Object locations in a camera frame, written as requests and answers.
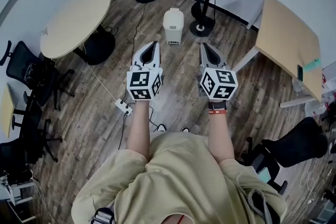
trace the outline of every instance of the wooden floor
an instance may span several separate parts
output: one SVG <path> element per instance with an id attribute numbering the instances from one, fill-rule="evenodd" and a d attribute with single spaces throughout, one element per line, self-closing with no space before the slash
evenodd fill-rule
<path id="1" fill-rule="evenodd" d="M 147 4 L 142 23 L 138 27 L 135 50 L 149 41 L 161 44 L 164 85 L 159 97 L 151 102 L 154 108 L 152 121 L 164 123 L 168 129 L 179 131 L 188 126 L 197 134 L 208 134 L 207 100 L 198 97 L 195 76 L 199 74 L 198 48 L 201 42 L 217 47 L 234 66 L 254 45 L 257 33 L 246 30 L 245 25 L 220 12 L 216 13 L 216 26 L 206 38 L 191 34 L 189 25 L 192 0 L 156 0 Z M 171 7 L 178 7 L 185 15 L 183 43 L 168 46 L 162 26 L 163 15 Z M 103 26 L 112 27 L 116 48 L 103 64 L 93 70 L 116 98 L 123 97 L 126 72 L 130 66 L 132 38 L 143 13 L 144 4 L 135 0 L 111 0 L 111 7 Z M 95 79 L 88 66 L 76 54 L 70 53 L 57 61 L 57 68 L 65 72 L 75 70 L 69 81 L 69 89 L 76 96 L 61 96 L 61 111 L 53 110 L 53 100 L 44 108 L 44 118 L 52 120 L 50 136 L 60 136 L 63 143 L 51 146 L 59 158 L 52 162 L 49 156 L 34 166 L 36 177 L 41 181 L 51 215 L 58 224 L 72 223 L 72 202 L 92 174 L 119 145 L 123 115 L 114 105 L 113 98 Z M 302 106 L 280 109 L 279 103 L 295 97 L 291 77 L 272 61 L 259 54 L 238 73 L 239 88 L 228 106 L 228 124 L 236 157 L 246 148 L 245 139 L 254 138 L 255 144 L 264 138 L 276 140 L 289 132 L 304 118 Z M 122 148 L 125 145 L 131 123 L 127 119 Z M 318 199 L 330 167 L 328 156 L 314 159 L 291 168 L 283 168 L 279 183 L 289 185 L 284 197 L 288 213 L 284 223 L 307 223 L 307 217 L 316 205 L 307 204 L 312 197 Z M 309 178 L 316 181 L 310 194 L 303 186 Z M 34 199 L 34 213 L 41 223 L 51 222 L 38 196 Z"/>

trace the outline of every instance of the person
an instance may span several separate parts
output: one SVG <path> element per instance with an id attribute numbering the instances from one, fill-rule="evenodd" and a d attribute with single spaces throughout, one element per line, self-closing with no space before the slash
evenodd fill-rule
<path id="1" fill-rule="evenodd" d="M 126 149 L 78 193 L 74 223 L 99 223 L 100 208 L 111 209 L 112 223 L 280 223 L 284 198 L 234 159 L 225 102 L 209 107 L 208 138 L 187 129 L 150 136 L 149 101 L 137 101 Z"/>

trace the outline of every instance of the white trash can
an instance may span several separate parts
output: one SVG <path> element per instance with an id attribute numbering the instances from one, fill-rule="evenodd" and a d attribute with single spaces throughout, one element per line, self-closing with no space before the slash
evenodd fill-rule
<path id="1" fill-rule="evenodd" d="M 178 8 L 171 8 L 165 12 L 163 27 L 169 45 L 180 45 L 184 26 L 184 14 Z"/>

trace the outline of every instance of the white power strip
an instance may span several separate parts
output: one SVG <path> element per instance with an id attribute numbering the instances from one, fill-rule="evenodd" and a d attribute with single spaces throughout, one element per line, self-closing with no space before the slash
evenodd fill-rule
<path id="1" fill-rule="evenodd" d="M 127 114 L 127 116 L 131 115 L 133 112 L 133 109 L 125 102 L 123 102 L 120 98 L 116 100 L 115 105 L 119 107 L 122 112 Z"/>

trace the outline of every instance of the desk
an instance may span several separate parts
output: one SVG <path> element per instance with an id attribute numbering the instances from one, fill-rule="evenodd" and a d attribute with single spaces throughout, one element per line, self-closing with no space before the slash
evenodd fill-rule
<path id="1" fill-rule="evenodd" d="M 40 38 L 42 54 L 50 59 L 60 58 L 71 51 L 90 65 L 108 59 L 114 49 L 114 36 L 100 23 L 111 0 L 71 0 L 48 22 Z M 86 41 L 86 52 L 78 47 Z"/>
<path id="2" fill-rule="evenodd" d="M 6 84 L 1 101 L 1 127 L 7 138 L 9 138 L 9 133 L 11 131 L 13 114 L 14 103 L 8 84 Z"/>
<path id="3" fill-rule="evenodd" d="M 292 77 L 297 78 L 298 65 L 303 67 L 316 58 L 321 59 L 317 35 L 295 13 L 277 0 L 264 0 L 257 13 L 260 14 L 261 11 L 261 24 L 256 44 L 232 69 L 233 71 L 240 70 L 258 52 L 261 52 Z M 313 100 L 321 101 L 322 67 L 304 72 L 303 85 L 311 96 L 282 103 L 280 107 L 285 108 Z"/>

